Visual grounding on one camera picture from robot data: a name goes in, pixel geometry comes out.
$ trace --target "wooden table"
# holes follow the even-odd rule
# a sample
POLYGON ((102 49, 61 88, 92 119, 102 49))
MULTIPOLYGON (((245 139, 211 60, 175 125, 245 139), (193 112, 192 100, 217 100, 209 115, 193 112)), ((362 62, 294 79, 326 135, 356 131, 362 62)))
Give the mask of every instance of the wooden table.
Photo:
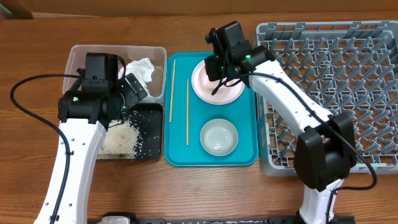
MULTIPOLYGON (((57 134, 20 112, 9 100, 23 78, 63 73, 76 44, 163 46, 175 52, 211 50, 204 35, 238 20, 252 39, 260 22, 398 20, 395 11, 277 13, 223 16, 113 17, 0 21, 0 223, 32 223, 43 204, 57 151, 57 134)), ((36 80, 17 91, 28 109, 57 123, 61 78, 36 80)), ((346 185, 368 185, 353 174, 346 185)), ((396 223, 398 178, 380 175, 367 192, 340 192, 335 212, 357 223, 396 223)), ((159 161, 96 163, 88 218, 108 211, 139 218, 249 218, 293 215, 303 198, 295 177, 267 177, 258 161, 249 167, 177 168, 159 161)))

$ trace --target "teal placemat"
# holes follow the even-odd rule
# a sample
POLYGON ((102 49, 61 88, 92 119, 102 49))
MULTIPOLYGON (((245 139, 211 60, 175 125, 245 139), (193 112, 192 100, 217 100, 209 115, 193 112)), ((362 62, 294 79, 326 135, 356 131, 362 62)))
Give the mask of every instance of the teal placemat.
POLYGON ((248 166, 256 161, 257 145, 256 102, 254 92, 245 88, 242 95, 227 105, 212 105, 200 99, 193 91, 193 69, 212 52, 173 54, 167 62, 164 155, 174 166, 248 166), (174 59, 175 80, 172 122, 170 99, 174 59), (187 79, 189 79, 189 146, 187 146, 187 79), (213 156, 200 144, 200 131, 208 121, 222 118, 233 123, 239 141, 227 156, 213 156))

